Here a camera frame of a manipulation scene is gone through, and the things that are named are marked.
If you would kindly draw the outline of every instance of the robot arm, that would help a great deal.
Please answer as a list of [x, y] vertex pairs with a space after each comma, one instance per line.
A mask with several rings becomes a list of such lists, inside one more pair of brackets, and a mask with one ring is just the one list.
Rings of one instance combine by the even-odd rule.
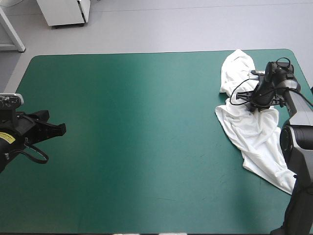
[[280, 146], [288, 169], [296, 175], [291, 200], [281, 228], [272, 235], [308, 235], [313, 223], [313, 111], [312, 104], [300, 93], [294, 69], [288, 62], [268, 62], [253, 91], [237, 93], [250, 111], [280, 104], [287, 107], [290, 118], [280, 134]]
[[[24, 154], [33, 162], [47, 163], [49, 157], [40, 149], [33, 146], [66, 132], [65, 124], [52, 125], [47, 123], [48, 110], [32, 114], [16, 112], [24, 101], [20, 94], [0, 94], [0, 172], [4, 170], [18, 154]], [[41, 159], [25, 152], [28, 147], [41, 155]]]

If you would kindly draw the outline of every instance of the yellow label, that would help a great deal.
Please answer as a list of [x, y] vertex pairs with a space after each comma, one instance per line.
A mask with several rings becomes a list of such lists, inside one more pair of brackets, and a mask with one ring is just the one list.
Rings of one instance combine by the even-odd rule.
[[0, 138], [7, 141], [8, 143], [13, 143], [15, 141], [13, 136], [4, 132], [0, 132]]

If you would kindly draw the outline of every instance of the green table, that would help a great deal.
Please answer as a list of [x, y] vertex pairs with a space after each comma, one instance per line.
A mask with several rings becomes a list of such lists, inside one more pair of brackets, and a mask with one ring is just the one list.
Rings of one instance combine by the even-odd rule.
[[[290, 50], [246, 51], [259, 69]], [[290, 196], [242, 168], [214, 109], [231, 51], [37, 56], [20, 110], [50, 111], [67, 133], [0, 175], [0, 232], [268, 233]], [[287, 111], [280, 110], [280, 125]]]

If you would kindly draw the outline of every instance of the white cloth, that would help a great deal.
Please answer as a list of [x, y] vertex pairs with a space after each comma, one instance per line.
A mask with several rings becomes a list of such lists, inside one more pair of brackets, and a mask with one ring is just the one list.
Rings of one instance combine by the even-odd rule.
[[[241, 50], [233, 52], [222, 66], [220, 92], [230, 96], [254, 69], [250, 56]], [[232, 102], [244, 102], [235, 99], [236, 93], [252, 91], [257, 83], [255, 80], [243, 83], [235, 91]], [[279, 145], [278, 111], [271, 107], [251, 113], [245, 105], [231, 105], [228, 98], [225, 105], [216, 107], [215, 113], [229, 139], [241, 150], [243, 167], [291, 194], [295, 178], [294, 173], [287, 169]]]

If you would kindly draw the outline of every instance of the gray floor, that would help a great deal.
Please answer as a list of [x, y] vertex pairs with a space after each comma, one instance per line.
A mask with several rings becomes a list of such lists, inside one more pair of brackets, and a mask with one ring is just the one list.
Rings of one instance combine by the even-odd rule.
[[0, 52], [0, 91], [14, 92], [36, 55], [237, 48], [291, 49], [313, 86], [313, 0], [91, 0], [87, 25], [59, 29], [35, 0], [4, 11], [26, 52]]

